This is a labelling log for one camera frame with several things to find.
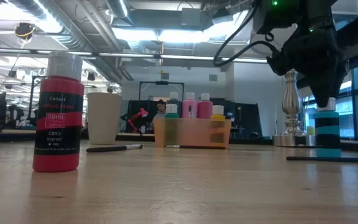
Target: translucent orange bin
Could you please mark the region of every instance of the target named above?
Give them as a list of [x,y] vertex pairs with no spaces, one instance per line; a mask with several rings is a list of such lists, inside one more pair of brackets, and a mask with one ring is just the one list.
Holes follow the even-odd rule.
[[156,118],[155,145],[229,147],[231,120]]

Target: pen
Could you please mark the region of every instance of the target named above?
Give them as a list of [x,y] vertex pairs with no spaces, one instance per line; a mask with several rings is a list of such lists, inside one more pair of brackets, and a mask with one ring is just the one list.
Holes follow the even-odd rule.
[[128,149],[142,149],[142,144],[129,145],[129,146],[108,146],[108,147],[93,147],[86,150],[86,152],[114,152],[124,151]]

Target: black marker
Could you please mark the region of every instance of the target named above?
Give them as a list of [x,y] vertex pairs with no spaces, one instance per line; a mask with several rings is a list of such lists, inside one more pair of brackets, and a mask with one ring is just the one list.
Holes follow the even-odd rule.
[[288,156],[288,161],[358,162],[356,157],[302,157]]
[[225,147],[219,146],[164,146],[175,149],[226,149]]
[[143,145],[94,147],[94,148],[87,149],[86,152],[115,152],[115,151],[124,151],[127,149],[142,149],[142,148]]

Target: table surface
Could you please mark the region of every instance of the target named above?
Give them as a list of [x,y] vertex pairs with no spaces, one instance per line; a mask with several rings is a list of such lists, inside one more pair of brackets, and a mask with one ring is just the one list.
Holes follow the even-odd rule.
[[34,142],[0,143],[0,223],[358,224],[358,164],[285,160],[314,150],[88,144],[77,170],[36,173]]

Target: striped cylinder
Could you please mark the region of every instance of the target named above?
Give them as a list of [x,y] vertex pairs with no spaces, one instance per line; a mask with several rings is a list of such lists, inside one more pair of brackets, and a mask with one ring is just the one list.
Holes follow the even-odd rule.
[[340,157],[339,113],[317,111],[314,121],[316,124],[317,156]]

